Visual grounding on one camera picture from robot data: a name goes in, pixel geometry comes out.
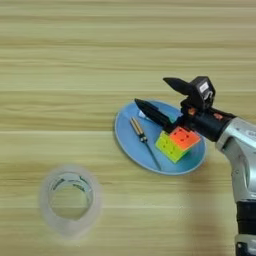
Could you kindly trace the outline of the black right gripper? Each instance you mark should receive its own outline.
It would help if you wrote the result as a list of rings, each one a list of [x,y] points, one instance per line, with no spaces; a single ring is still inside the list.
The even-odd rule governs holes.
[[[164,81],[182,95],[190,96],[194,93],[194,87],[182,79],[167,77]],[[134,101],[147,118],[161,126],[166,132],[182,127],[195,131],[212,142],[220,138],[224,129],[235,118],[235,115],[231,113],[214,108],[213,98],[201,100],[187,97],[181,102],[182,115],[174,122],[149,101],[137,98]]]

